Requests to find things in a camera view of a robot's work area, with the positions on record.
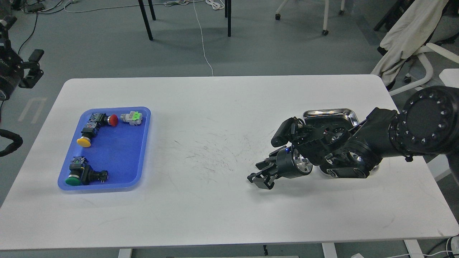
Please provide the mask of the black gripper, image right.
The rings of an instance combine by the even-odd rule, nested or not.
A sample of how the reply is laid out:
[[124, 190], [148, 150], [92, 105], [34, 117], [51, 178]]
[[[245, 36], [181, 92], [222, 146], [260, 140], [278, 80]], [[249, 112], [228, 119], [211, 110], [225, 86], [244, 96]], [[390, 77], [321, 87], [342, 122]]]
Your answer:
[[313, 165], [297, 149], [281, 148], [276, 157], [267, 157], [256, 163], [256, 168], [259, 172], [256, 173], [253, 182], [248, 181], [260, 189], [271, 190], [277, 178], [297, 178], [309, 175]]

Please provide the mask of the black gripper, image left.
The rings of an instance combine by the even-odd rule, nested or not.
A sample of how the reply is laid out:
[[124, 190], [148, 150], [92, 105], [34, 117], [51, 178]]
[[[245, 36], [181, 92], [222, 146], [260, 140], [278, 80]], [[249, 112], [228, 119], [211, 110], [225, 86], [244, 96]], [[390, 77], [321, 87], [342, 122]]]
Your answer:
[[39, 61], [44, 55], [43, 49], [35, 49], [29, 56], [28, 61], [16, 59], [11, 64], [7, 61], [13, 61], [18, 56], [16, 51], [11, 47], [9, 39], [9, 29], [16, 23], [16, 16], [5, 16], [0, 21], [0, 50], [1, 57], [1, 85], [0, 85], [0, 100], [8, 101], [16, 87], [31, 89], [40, 78], [44, 75], [40, 68]]

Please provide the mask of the black robot arm, image right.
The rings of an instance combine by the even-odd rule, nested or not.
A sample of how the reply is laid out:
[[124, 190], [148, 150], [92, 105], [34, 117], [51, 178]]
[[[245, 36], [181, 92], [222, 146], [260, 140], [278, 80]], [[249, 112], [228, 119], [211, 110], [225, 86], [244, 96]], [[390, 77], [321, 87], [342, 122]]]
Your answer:
[[291, 117], [271, 139], [276, 148], [247, 179], [272, 189], [278, 178], [297, 178], [313, 166], [333, 178], [367, 178], [385, 157], [444, 154], [458, 180], [456, 87], [432, 86], [413, 94], [402, 111], [374, 108], [359, 122], [350, 109], [310, 110]]

